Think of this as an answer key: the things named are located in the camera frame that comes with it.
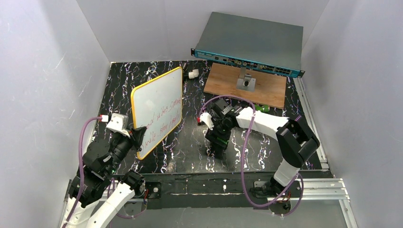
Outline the green black whiteboard eraser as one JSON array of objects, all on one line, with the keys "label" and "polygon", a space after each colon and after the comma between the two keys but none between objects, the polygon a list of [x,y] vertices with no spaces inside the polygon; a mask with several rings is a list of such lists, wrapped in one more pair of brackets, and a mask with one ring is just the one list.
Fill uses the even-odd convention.
[{"label": "green black whiteboard eraser", "polygon": [[225,150],[228,147],[228,141],[221,138],[215,139],[213,144],[215,145],[215,147],[220,148],[221,150]]}]

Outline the orange framed whiteboard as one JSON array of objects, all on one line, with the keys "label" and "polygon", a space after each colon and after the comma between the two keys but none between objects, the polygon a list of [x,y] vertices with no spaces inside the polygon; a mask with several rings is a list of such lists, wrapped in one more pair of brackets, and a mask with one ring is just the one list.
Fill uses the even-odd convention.
[{"label": "orange framed whiteboard", "polygon": [[181,122],[182,75],[182,68],[176,67],[132,90],[134,128],[146,127],[138,159],[143,160]]}]

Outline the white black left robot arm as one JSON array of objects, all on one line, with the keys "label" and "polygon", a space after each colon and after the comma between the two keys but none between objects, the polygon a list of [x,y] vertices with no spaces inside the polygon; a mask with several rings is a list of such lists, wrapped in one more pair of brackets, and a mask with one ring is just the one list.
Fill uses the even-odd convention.
[{"label": "white black left robot arm", "polygon": [[62,228],[105,228],[133,197],[146,193],[145,179],[130,170],[115,182],[112,175],[131,149],[140,150],[146,127],[129,135],[113,133],[108,141],[95,140],[83,155],[83,167],[68,189]]}]

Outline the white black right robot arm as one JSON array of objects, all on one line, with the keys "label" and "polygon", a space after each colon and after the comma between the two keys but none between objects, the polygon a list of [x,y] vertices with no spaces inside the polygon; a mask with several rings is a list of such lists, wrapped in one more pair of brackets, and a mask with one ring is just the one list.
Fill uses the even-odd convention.
[{"label": "white black right robot arm", "polygon": [[320,142],[306,121],[274,116],[258,111],[255,105],[228,104],[220,95],[210,100],[212,116],[200,113],[198,122],[207,125],[205,138],[212,145],[225,149],[233,128],[256,131],[275,139],[280,147],[282,162],[270,180],[269,189],[279,194],[297,176],[305,162],[320,147]]}]

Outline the brown wooden board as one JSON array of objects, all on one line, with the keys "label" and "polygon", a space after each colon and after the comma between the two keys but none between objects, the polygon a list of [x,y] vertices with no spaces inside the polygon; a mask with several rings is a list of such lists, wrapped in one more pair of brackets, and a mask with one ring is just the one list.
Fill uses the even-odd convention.
[{"label": "brown wooden board", "polygon": [[286,77],[246,69],[245,73],[255,79],[254,90],[250,91],[237,88],[241,72],[237,67],[212,64],[204,92],[213,95],[234,95],[260,105],[284,108]]}]

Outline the white black pipe fitting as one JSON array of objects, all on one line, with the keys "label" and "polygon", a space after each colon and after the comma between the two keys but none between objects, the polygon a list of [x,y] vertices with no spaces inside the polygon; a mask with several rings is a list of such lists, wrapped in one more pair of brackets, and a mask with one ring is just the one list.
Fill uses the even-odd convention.
[{"label": "white black pipe fitting", "polygon": [[195,79],[199,76],[199,70],[193,69],[192,71],[184,71],[183,80]]}]

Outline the grey metal bracket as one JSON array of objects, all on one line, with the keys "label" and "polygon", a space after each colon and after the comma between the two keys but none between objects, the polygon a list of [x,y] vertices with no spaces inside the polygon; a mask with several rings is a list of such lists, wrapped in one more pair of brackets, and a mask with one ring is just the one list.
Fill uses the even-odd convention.
[{"label": "grey metal bracket", "polygon": [[249,92],[254,92],[256,79],[251,76],[251,74],[246,73],[246,68],[241,67],[240,73],[237,80],[236,88],[239,90],[245,90]]}]

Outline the teal network switch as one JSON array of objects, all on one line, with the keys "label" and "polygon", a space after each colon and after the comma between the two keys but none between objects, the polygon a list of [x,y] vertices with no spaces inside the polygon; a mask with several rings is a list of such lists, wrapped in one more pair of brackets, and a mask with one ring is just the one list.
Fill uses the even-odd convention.
[{"label": "teal network switch", "polygon": [[191,55],[233,67],[301,78],[303,27],[212,12]]}]

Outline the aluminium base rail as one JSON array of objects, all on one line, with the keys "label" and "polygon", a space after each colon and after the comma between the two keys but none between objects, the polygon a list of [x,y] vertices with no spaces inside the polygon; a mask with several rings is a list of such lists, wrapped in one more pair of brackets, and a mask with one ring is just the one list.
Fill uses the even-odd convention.
[{"label": "aluminium base rail", "polygon": [[[285,217],[303,200],[337,200],[346,225],[357,227],[350,198],[341,179],[300,179],[280,196],[274,193],[251,195],[257,199],[255,209],[269,210],[271,215]],[[105,228],[129,203],[141,203],[142,210],[169,208],[241,208],[249,207],[241,183],[230,179],[151,181],[132,190],[126,183],[113,181],[94,202],[85,205],[68,197],[61,227]]]}]

